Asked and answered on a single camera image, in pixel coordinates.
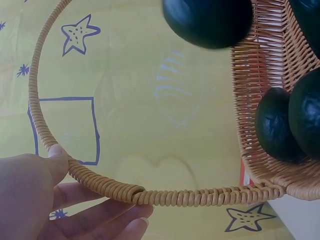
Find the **blue line drawing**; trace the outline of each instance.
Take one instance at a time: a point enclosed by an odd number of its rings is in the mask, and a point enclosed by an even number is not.
[[[5,28],[5,26],[6,26],[6,22],[0,21],[0,31],[2,31]]]
[[[55,220],[55,219],[63,219],[65,217],[67,217],[67,212],[64,212],[63,209],[59,209],[57,211],[52,212],[49,215],[50,220]]]
[[[188,61],[183,53],[171,51],[149,81],[159,110],[176,128],[196,115],[204,97],[205,78],[192,72]]]
[[[39,98],[40,102],[58,102],[58,101],[91,101],[91,113],[92,113],[92,119],[93,119],[93,126],[94,126],[94,132],[95,132],[95,141],[96,141],[96,156],[95,161],[81,161],[79,162],[83,165],[88,166],[97,166],[100,159],[100,135],[98,132],[97,127],[97,119],[96,119],[96,113],[95,113],[95,100],[93,96],[68,96],[68,97],[58,97],[58,98]],[[39,140],[38,135],[36,131],[35,124],[33,122],[30,107],[28,106],[27,114],[30,119],[31,128],[33,131],[33,137],[34,137],[34,148],[35,148],[35,154],[39,155]]]
[[[90,25],[90,21],[91,14],[87,15],[76,24],[68,24],[61,27],[61,31],[66,36],[62,56],[65,56],[72,49],[86,55],[87,46],[85,44],[85,38],[101,33],[101,29],[97,26]]]
[[[262,231],[261,226],[258,224],[261,220],[274,219],[277,216],[266,214],[262,212],[264,203],[254,206],[247,211],[241,211],[234,208],[227,208],[226,211],[232,218],[231,223],[226,228],[225,232],[234,232],[239,229],[245,229],[251,232]]]
[[[16,74],[16,77],[20,77],[21,75],[22,76],[25,76],[25,75],[28,75],[29,74],[29,71],[30,71],[30,67],[25,64],[23,64],[20,68],[19,68],[19,71],[17,72]]]

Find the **finger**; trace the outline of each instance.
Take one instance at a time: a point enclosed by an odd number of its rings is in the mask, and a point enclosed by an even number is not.
[[[115,239],[132,221],[140,218],[146,220],[151,216],[153,211],[154,209],[150,205],[136,205],[113,221],[100,224],[97,228],[76,238],[76,240]]]
[[[71,238],[92,231],[101,223],[111,222],[133,206],[133,204],[109,199],[73,216],[54,221],[64,235]]]
[[[45,158],[44,162],[51,173],[53,185],[56,186],[68,173],[68,154],[60,145],[55,144],[48,155],[49,158]]]
[[[148,225],[149,222],[146,218],[136,219],[130,222],[114,240],[141,240],[147,231]]]
[[[58,184],[54,187],[53,192],[53,211],[103,197],[78,182]]]

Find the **wicker basket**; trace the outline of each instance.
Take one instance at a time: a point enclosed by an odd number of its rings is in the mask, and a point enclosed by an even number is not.
[[[72,0],[61,0],[38,37],[29,75],[29,107],[41,141],[49,150],[52,136],[41,111],[38,68],[42,47],[59,14]],[[241,155],[255,185],[156,191],[101,176],[69,156],[69,173],[77,181],[108,198],[155,206],[221,206],[250,204],[289,194],[299,199],[320,199],[320,163],[300,165],[277,161],[261,148],[255,133],[256,107],[266,90],[282,86],[291,91],[295,82],[319,65],[307,44],[288,0],[252,0],[254,24],[250,36],[231,52],[234,107]]]

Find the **star print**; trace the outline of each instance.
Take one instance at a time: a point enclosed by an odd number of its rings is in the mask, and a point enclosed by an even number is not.
[[[63,219],[65,217],[67,217],[67,212],[64,212],[63,209],[59,209],[51,213],[51,215],[49,216],[50,219]]]
[[[230,225],[225,232],[234,232],[239,229],[246,229],[251,232],[259,232],[262,230],[258,224],[261,220],[274,219],[276,216],[262,213],[264,203],[254,206],[247,211],[241,211],[233,208],[227,208],[227,213],[232,218]]]
[[[87,52],[87,46],[85,44],[85,38],[98,35],[101,29],[97,26],[90,25],[91,14],[81,19],[76,24],[63,25],[61,31],[66,36],[66,40],[63,45],[63,54],[65,56],[72,49],[85,55]]]
[[[29,71],[30,71],[30,67],[28,66],[28,64],[27,65],[23,64],[19,68],[19,71],[16,74],[16,77],[18,78],[18,77],[20,77],[20,75],[25,76],[25,75],[29,74]]]
[[[4,29],[5,26],[6,26],[6,22],[0,21],[0,31],[1,31],[2,29]]]

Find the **avocado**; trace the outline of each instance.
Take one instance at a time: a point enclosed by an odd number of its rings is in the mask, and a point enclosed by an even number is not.
[[[280,87],[270,88],[255,112],[255,131],[262,148],[271,157],[300,163],[306,154],[298,146],[289,126],[290,94]]]
[[[320,0],[289,0],[306,41],[320,59]]]
[[[251,0],[162,0],[163,16],[185,41],[206,49],[236,46],[251,30]]]
[[[294,86],[289,102],[291,132],[302,150],[320,161],[320,68]]]

